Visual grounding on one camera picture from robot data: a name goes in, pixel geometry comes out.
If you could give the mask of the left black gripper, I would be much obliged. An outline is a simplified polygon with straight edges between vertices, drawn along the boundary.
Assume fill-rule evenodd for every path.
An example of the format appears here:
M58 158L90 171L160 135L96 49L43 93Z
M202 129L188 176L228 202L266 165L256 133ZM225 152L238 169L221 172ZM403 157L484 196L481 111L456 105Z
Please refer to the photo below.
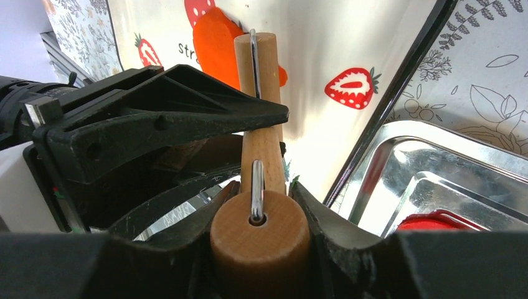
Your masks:
M91 184L108 171L107 80L83 88L1 78L1 224L6 231L67 231L60 206L37 188L23 152L43 148L42 159L55 164L53 186L66 181ZM33 124L28 102L57 100L57 118Z

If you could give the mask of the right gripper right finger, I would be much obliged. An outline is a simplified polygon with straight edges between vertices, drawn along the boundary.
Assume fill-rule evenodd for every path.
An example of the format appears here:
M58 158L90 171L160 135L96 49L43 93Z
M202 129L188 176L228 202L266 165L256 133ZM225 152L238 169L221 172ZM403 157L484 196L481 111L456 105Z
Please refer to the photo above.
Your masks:
M290 196L311 231L308 298L526 298L527 234L398 231L380 238L301 184Z

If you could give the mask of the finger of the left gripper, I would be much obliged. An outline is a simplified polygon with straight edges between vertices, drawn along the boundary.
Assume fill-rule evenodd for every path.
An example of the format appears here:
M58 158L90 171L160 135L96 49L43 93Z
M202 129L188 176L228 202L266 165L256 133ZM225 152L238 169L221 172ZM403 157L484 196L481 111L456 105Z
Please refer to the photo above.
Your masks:
M91 227L89 232L108 232L128 240L146 240L208 204L239 174L239 163L200 173L135 207L109 228Z
M108 77L108 171L163 147L288 121L284 105L246 95L188 65Z

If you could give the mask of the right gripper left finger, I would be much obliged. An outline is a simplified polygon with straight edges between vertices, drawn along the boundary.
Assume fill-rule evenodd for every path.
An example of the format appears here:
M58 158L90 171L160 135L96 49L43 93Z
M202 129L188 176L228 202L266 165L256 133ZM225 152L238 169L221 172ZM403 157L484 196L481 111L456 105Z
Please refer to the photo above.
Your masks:
M213 200L147 242L110 234L1 234L2 298L220 298L210 222L238 193Z

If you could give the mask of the orange dough piece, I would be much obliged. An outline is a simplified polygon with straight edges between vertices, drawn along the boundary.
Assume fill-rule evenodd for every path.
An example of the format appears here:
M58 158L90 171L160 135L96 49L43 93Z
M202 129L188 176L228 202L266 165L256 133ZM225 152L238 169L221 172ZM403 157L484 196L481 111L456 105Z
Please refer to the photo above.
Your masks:
M186 12L202 71L239 90L234 39L244 35L243 30L207 1L186 5Z

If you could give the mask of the wooden dough roller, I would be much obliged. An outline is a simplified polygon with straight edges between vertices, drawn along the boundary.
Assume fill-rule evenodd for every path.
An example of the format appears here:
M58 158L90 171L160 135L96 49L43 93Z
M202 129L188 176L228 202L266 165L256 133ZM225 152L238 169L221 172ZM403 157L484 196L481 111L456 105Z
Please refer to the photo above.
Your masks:
M240 193L210 228L224 298L304 298L310 233L300 205L286 193L281 125L246 131Z

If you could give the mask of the strawberry print white tray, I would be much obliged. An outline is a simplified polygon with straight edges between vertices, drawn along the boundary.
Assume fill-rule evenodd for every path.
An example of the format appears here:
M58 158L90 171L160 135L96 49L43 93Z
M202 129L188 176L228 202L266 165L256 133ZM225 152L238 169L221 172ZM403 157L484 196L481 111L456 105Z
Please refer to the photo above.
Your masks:
M413 47L452 1L214 1L245 31L272 32L291 172L323 201Z

